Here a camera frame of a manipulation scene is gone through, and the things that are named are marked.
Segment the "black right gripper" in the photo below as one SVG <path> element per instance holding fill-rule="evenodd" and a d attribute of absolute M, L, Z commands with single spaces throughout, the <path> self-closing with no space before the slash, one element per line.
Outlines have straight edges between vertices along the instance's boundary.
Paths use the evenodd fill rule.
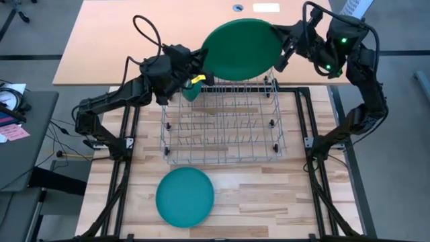
<path fill-rule="evenodd" d="M 292 46 L 284 48 L 284 53 L 279 56 L 275 64 L 276 71 L 282 72 L 294 53 L 307 59 L 312 58 L 318 42 L 316 26 L 316 23 L 303 21 L 291 26 L 272 25 L 273 31 L 280 39 L 292 39 Z"/>

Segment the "black office chair base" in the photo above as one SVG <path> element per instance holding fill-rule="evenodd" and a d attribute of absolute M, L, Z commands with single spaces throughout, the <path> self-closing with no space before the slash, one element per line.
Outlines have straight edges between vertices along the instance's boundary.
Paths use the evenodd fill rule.
<path fill-rule="evenodd" d="M 12 22 L 12 20 L 14 19 L 16 14 L 19 15 L 19 18 L 24 23 L 27 23 L 27 24 L 30 23 L 30 18 L 28 17 L 28 15 L 25 13 L 25 11 L 22 8 L 22 2 L 23 1 L 24 0 L 0 0 L 0 3 L 8 4 L 11 6 L 11 11 L 6 18 L 5 23 L 0 28 L 0 41 L 2 41 L 3 37 L 5 36 L 8 28 L 9 28 L 9 25 Z"/>

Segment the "yellow rod with black tip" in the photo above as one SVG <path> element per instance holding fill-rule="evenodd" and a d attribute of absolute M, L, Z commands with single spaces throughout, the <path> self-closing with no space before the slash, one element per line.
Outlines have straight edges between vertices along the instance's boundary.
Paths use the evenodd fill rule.
<path fill-rule="evenodd" d="M 92 156 L 87 156 L 87 155 L 72 155 L 72 154 L 69 154 L 69 153 L 65 153 L 63 151 L 57 151 L 57 152 L 55 152 L 55 155 L 56 155 L 57 158 L 60 158 L 60 157 L 74 157 L 74 158 L 82 158 L 82 159 L 90 159 L 90 158 L 92 158 Z"/>

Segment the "white paper sheet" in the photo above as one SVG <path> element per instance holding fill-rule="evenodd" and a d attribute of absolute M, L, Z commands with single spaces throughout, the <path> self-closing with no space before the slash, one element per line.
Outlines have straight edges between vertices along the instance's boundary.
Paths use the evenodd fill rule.
<path fill-rule="evenodd" d="M 14 112 L 24 112 L 28 107 L 24 99 L 25 84 L 0 84 L 0 104 Z"/>

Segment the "teal plate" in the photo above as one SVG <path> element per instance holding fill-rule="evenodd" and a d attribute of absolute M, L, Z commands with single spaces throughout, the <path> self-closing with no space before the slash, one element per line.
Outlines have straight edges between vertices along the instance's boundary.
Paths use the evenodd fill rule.
<path fill-rule="evenodd" d="M 203 171 L 180 167 L 161 180 L 155 204 L 159 215 L 169 225 L 195 227 L 205 221 L 212 211 L 214 186 Z"/>

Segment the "light wooden desk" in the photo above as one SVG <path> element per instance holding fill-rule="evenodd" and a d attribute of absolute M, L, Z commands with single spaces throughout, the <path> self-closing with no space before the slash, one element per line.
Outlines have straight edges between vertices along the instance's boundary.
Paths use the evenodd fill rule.
<path fill-rule="evenodd" d="M 289 26 L 302 18 L 305 1 L 328 9 L 329 0 L 86 0 L 54 77 L 55 85 L 119 85 L 127 56 L 141 61 L 156 55 L 157 47 L 141 36 L 132 18 L 147 36 L 155 31 L 164 44 L 182 44 L 196 50 L 218 26 L 234 19 L 256 18 Z M 254 3 L 279 3 L 279 13 L 255 13 Z M 235 12 L 233 5 L 244 9 Z"/>

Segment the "green plate with white label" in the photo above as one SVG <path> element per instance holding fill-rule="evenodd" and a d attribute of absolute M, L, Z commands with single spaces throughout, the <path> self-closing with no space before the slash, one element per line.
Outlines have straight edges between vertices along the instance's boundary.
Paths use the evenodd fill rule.
<path fill-rule="evenodd" d="M 213 30 L 201 47 L 207 52 L 204 69 L 228 81 L 257 77 L 276 64 L 282 39 L 261 19 L 236 19 Z"/>

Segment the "grey bench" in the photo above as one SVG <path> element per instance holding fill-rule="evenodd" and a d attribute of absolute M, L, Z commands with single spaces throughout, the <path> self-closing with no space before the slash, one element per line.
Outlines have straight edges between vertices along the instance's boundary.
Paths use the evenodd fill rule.
<path fill-rule="evenodd" d="M 0 192 L 0 242 L 37 242 L 41 188 Z"/>

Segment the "white desk outlet panel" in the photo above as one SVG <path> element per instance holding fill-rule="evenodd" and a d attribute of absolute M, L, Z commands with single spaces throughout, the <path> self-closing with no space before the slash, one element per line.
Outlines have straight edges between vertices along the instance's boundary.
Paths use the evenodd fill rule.
<path fill-rule="evenodd" d="M 281 11 L 279 3 L 254 3 L 255 13 L 279 13 Z"/>

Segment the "pink paper note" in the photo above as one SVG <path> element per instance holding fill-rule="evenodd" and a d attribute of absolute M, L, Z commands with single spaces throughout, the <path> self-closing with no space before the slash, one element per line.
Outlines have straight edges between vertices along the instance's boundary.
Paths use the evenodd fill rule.
<path fill-rule="evenodd" d="M 28 136 L 30 134 L 22 128 L 21 124 L 10 124 L 0 127 L 0 143 L 19 140 Z"/>

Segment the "black aluminium table frame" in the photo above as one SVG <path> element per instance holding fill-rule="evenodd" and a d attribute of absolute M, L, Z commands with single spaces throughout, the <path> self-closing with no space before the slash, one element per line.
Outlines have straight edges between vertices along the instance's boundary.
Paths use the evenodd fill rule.
<path fill-rule="evenodd" d="M 135 239 L 209 239 L 213 242 L 305 241 L 318 233 L 298 110 L 313 111 L 320 132 L 335 123 L 325 87 L 287 87 L 279 94 L 287 150 L 273 163 L 205 165 L 215 191 L 214 208 L 200 225 L 180 229 L 159 215 L 155 192 L 171 170 L 161 154 L 158 104 L 140 110 L 136 145 L 120 237 Z"/>

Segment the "grey side table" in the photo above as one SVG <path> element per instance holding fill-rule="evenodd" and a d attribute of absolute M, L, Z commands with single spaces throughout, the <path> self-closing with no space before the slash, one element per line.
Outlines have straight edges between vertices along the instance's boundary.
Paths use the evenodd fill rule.
<path fill-rule="evenodd" d="M 18 192 L 27 187 L 58 97 L 56 91 L 24 94 L 32 108 L 21 127 L 29 136 L 0 143 L 0 192 Z"/>

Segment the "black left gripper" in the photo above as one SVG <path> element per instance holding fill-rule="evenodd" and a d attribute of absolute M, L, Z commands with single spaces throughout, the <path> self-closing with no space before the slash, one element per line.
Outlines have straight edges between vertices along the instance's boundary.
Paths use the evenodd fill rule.
<path fill-rule="evenodd" d="M 208 49 L 190 50 L 181 44 L 164 45 L 164 54 L 169 58 L 171 63 L 172 88 L 183 87 L 184 83 L 193 75 L 205 75 L 206 80 L 198 83 L 214 86 L 213 72 L 202 69 L 202 63 L 208 55 Z"/>

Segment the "white perforated computer case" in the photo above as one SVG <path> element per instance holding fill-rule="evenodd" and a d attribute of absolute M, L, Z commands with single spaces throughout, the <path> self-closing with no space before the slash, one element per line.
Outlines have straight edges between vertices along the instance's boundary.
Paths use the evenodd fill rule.
<path fill-rule="evenodd" d="M 366 11 L 372 6 L 374 0 L 346 0 L 340 15 L 348 15 L 361 19 L 364 17 Z"/>

